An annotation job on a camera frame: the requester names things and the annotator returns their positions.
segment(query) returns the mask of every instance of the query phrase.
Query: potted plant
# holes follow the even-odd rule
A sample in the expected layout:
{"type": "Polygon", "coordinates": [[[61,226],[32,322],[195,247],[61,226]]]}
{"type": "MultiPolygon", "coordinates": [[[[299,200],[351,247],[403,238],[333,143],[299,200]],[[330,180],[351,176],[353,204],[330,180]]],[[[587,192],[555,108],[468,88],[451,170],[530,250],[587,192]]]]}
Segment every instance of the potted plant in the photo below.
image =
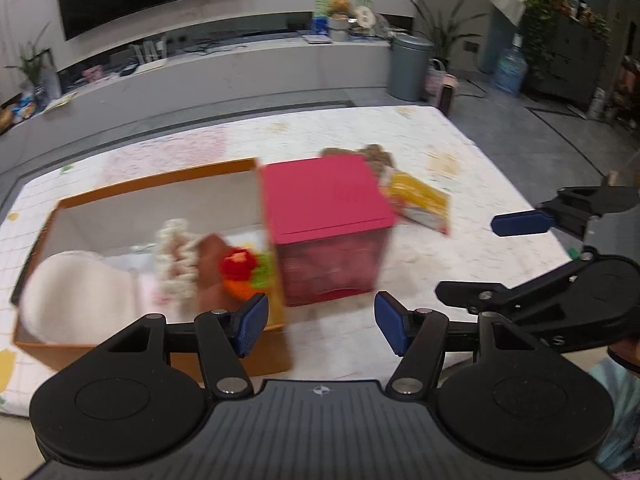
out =
{"type": "Polygon", "coordinates": [[[453,46],[463,38],[478,38],[481,34],[473,32],[460,33],[460,27],[465,23],[472,22],[478,18],[486,16],[486,12],[480,12],[466,18],[457,18],[458,12],[465,3],[465,0],[458,0],[449,15],[447,22],[444,22],[442,12],[438,11],[438,19],[436,20],[431,9],[424,3],[424,0],[417,2],[409,0],[415,7],[418,16],[424,23],[424,32],[415,31],[415,33],[426,37],[433,43],[433,59],[439,60],[445,68],[449,67],[449,57],[453,46]]]}
{"type": "MultiPolygon", "coordinates": [[[[522,53],[529,64],[529,78],[543,80],[549,62],[554,58],[550,46],[558,28],[558,19],[563,15],[570,15],[567,0],[527,0],[527,10],[522,17],[520,29],[524,44],[522,53]]],[[[594,37],[609,43],[610,30],[601,14],[586,7],[579,23],[591,29],[594,37]]]]}
{"type": "Polygon", "coordinates": [[[22,72],[27,79],[26,83],[31,88],[24,88],[24,90],[33,92],[33,99],[36,101],[38,109],[44,108],[47,103],[47,95],[44,87],[41,85],[42,69],[45,63],[44,56],[49,53],[48,48],[38,48],[37,44],[40,38],[47,30],[49,23],[44,26],[40,31],[36,40],[31,43],[27,42],[27,45],[21,45],[20,48],[20,65],[9,65],[5,68],[15,68],[22,72]]]}

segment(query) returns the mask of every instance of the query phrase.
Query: circular mount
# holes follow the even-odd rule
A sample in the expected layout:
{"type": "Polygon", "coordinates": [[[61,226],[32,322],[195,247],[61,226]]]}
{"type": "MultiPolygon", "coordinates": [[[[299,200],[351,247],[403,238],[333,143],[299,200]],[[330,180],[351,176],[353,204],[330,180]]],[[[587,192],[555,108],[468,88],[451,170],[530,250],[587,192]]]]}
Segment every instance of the circular mount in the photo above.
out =
{"type": "Polygon", "coordinates": [[[94,350],[36,391],[30,418],[47,458],[113,467],[174,448],[205,410],[198,384],[161,359],[94,350]]]}
{"type": "Polygon", "coordinates": [[[422,381],[414,379],[413,377],[402,377],[396,379],[391,384],[391,387],[399,394],[412,395],[418,393],[424,385],[422,384],[422,381]]]}
{"type": "Polygon", "coordinates": [[[236,395],[244,392],[249,384],[242,377],[225,377],[216,383],[216,388],[224,394],[236,395]]]}
{"type": "Polygon", "coordinates": [[[600,384],[560,356],[498,351],[445,381],[437,414],[485,460],[558,468],[596,455],[612,403],[600,384]]]}

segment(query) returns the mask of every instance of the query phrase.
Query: orange box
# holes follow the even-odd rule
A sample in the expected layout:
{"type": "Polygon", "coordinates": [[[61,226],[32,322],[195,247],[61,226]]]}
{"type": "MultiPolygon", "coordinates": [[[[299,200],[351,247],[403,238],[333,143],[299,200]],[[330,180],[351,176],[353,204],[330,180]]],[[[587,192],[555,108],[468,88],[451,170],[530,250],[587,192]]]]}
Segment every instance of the orange box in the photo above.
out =
{"type": "MultiPolygon", "coordinates": [[[[155,232],[171,218],[185,218],[192,232],[203,235],[239,228],[261,229],[262,210],[261,173],[253,158],[162,173],[65,198],[40,232],[12,301],[19,313],[19,297],[26,279],[40,261],[53,254],[71,250],[104,254],[114,248],[153,242],[155,232]]],[[[271,241],[267,239],[266,243],[272,251],[271,241]]],[[[267,327],[252,354],[242,359],[251,376],[291,367],[278,275],[268,296],[267,327]]],[[[44,344],[27,332],[19,315],[13,343],[54,370],[61,370],[94,347],[44,344]]],[[[196,354],[171,354],[171,364],[202,381],[196,354]]]]}

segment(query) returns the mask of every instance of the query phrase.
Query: person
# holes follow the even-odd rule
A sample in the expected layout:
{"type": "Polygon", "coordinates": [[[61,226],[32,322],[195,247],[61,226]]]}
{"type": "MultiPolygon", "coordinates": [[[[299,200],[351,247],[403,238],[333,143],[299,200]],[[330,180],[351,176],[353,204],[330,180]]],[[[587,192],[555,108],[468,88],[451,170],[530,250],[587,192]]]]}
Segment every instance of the person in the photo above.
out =
{"type": "Polygon", "coordinates": [[[640,480],[640,337],[610,345],[609,355],[589,371],[614,405],[596,462],[618,480],[640,480]]]}

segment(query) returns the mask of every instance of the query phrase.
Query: red knitted flower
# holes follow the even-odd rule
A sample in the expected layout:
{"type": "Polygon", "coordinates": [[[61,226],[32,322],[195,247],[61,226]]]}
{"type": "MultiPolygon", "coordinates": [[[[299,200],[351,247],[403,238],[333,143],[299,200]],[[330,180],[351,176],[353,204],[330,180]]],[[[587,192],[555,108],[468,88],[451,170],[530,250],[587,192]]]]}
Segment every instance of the red knitted flower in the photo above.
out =
{"type": "Polygon", "coordinates": [[[226,280],[247,282],[258,262],[247,249],[233,248],[220,262],[220,273],[226,280]]]}

